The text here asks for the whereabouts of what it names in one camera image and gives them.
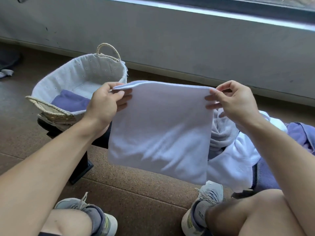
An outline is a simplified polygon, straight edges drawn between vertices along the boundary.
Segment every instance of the speckled tile floor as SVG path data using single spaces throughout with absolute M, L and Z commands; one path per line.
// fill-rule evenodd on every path
M 50 138 L 37 124 L 38 110 L 24 98 L 45 75 L 70 60 L 69 57 L 0 43 L 16 48 L 23 61 L 14 76 L 0 80 L 0 174 L 38 150 Z M 195 84 L 136 70 L 128 71 L 128 81 L 155 81 Z M 315 126 L 314 108 L 284 101 L 256 97 L 261 110 L 285 122 L 301 121 Z M 60 198 L 81 198 L 100 206 L 118 220 L 116 235 L 183 235 L 180 221 L 197 196 L 193 184 L 167 176 L 109 165 L 106 149 L 91 146 L 92 168 L 79 182 L 67 184 Z M 228 200 L 231 190 L 225 189 Z

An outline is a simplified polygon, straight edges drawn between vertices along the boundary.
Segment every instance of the shoelace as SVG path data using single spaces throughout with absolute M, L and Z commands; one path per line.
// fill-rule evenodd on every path
M 195 188 L 203 197 L 201 197 L 202 200 L 206 200 L 212 204 L 218 204 L 219 203 L 219 197 L 217 194 L 213 191 L 210 190 L 208 193 L 204 192 L 203 190 L 200 190 L 198 188 Z
M 80 200 L 80 202 L 78 204 L 77 203 L 73 204 L 71 206 L 71 209 L 83 210 L 86 207 L 88 207 L 90 204 L 85 203 L 87 197 L 88 197 L 88 192 L 85 192 L 85 194 L 84 194 L 83 198 Z

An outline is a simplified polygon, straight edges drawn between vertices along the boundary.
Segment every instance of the floor seam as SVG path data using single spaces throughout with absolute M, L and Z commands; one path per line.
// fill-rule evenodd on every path
M 109 187 L 112 187 L 112 188 L 115 188 L 115 189 L 123 190 L 123 191 L 126 191 L 126 192 L 128 192 L 128 193 L 132 193 L 132 194 L 135 194 L 135 195 L 143 196 L 143 197 L 148 198 L 148 199 L 156 200 L 156 201 L 161 202 L 161 203 L 165 203 L 165 204 L 168 204 L 168 205 L 171 205 L 171 206 L 175 206 L 175 207 L 180 208 L 180 209 L 183 209 L 183 210 L 188 210 L 187 208 L 184 208 L 184 207 L 182 207 L 182 206 L 178 206 L 178 205 L 176 205 L 176 204 L 172 204 L 172 203 L 169 203 L 169 202 L 166 202 L 166 201 L 163 201 L 163 200 L 151 198 L 151 197 L 148 197 L 148 196 L 143 195 L 143 194 L 137 194 L 137 193 L 135 193 L 135 192 L 132 192 L 132 191 L 129 191 L 129 190 L 126 190 L 126 189 L 122 189 L 122 188 L 119 188 L 119 187 L 116 187 L 116 186 L 108 185 L 108 184 L 105 184 L 105 183 L 103 183 L 103 182 L 98 182 L 98 181 L 96 181 L 96 180 L 91 180 L 91 179 L 88 179 L 88 178 L 85 178 L 85 177 L 82 177 L 82 178 L 85 179 L 85 180 L 92 181 L 92 182 L 96 182 L 96 183 L 99 183 L 99 184 L 102 184 L 102 185 L 106 185 L 106 186 L 109 186 Z
M 10 155 L 10 154 L 7 154 L 7 153 L 3 153 L 3 152 L 0 152 L 0 154 L 6 155 L 6 156 L 11 156 L 11 157 L 18 158 L 18 159 L 21 159 L 21 160 L 24 160 L 24 159 L 25 159 L 25 158 L 22 158 L 22 157 L 13 156 L 13 155 Z

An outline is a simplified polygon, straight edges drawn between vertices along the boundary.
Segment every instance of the person's left hand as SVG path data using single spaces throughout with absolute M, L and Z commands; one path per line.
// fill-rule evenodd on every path
M 110 91 L 113 87 L 123 85 L 118 82 L 103 84 L 93 93 L 82 121 L 92 124 L 97 137 L 103 135 L 117 111 L 127 107 L 127 101 L 132 98 L 132 89 Z

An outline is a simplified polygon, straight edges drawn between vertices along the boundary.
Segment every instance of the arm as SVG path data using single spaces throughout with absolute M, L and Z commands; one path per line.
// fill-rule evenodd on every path
M 108 93 L 115 85 L 104 84 L 80 122 L 0 176 L 1 234 L 38 235 L 83 154 L 131 98 L 124 91 Z
M 231 89 L 232 93 L 222 93 L 225 89 Z M 314 235 L 315 156 L 260 115 L 250 88 L 229 81 L 206 99 L 219 101 L 207 108 L 223 107 L 225 114 L 250 137 L 301 227 L 307 235 Z

